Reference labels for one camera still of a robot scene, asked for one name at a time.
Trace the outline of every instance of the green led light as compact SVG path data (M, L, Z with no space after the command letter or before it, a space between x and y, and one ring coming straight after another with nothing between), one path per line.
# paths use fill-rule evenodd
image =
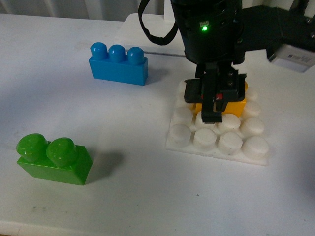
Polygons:
M207 26L203 26L201 30L202 30L202 31L207 31L207 30L208 30L208 27L207 27Z

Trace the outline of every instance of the white table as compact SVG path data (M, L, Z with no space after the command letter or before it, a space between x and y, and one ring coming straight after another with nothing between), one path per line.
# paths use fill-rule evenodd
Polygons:
M0 234L313 236L315 69L247 53L271 146L261 167L165 150L185 58L146 55L144 87L92 78L89 47L120 22L0 15ZM94 164L85 186L34 179L16 164L25 135L69 137Z

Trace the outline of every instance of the red component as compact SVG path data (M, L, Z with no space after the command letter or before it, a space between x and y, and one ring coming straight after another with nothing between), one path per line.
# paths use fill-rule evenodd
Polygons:
M218 93L217 95L216 95L216 100L218 101L218 100L223 100L223 93Z

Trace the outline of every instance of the green stud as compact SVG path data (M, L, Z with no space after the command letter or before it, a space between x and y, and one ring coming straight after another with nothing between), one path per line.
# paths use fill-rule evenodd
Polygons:
M29 134L23 137L16 146L16 151L27 161L35 162L46 157L48 142L41 134Z
M76 146L70 138L52 141L46 149L46 155L58 167L69 166L78 158Z

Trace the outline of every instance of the green lego brick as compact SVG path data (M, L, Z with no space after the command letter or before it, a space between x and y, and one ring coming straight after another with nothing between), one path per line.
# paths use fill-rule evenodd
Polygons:
M34 178L84 185L93 161L84 146L69 138L48 142L30 134L17 144L17 163Z

